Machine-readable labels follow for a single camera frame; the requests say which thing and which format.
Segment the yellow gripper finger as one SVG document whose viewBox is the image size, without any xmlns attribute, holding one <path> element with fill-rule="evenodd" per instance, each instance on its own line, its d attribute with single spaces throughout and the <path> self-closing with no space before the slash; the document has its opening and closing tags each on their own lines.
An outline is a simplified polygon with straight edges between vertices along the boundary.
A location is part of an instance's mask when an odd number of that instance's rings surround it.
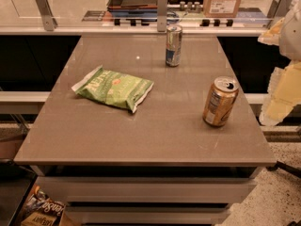
<svg viewBox="0 0 301 226">
<path fill-rule="evenodd" d="M 271 28 L 265 32 L 263 32 L 258 37 L 258 42 L 266 44 L 266 45 L 276 45 L 279 46 L 279 35 L 281 28 L 283 26 L 284 19 L 281 18 L 277 21 Z"/>
<path fill-rule="evenodd" d="M 293 61 L 284 69 L 275 67 L 267 91 L 261 107 L 260 123 L 275 126 L 301 103 L 301 62 Z"/>
</svg>

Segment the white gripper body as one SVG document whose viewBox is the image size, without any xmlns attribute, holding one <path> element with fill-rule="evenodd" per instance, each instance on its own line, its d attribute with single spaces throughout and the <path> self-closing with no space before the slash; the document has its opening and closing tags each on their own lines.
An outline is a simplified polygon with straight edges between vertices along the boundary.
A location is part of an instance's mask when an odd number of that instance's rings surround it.
<svg viewBox="0 0 301 226">
<path fill-rule="evenodd" d="M 290 60 L 301 60 L 301 1 L 284 18 L 279 35 L 279 52 Z"/>
</svg>

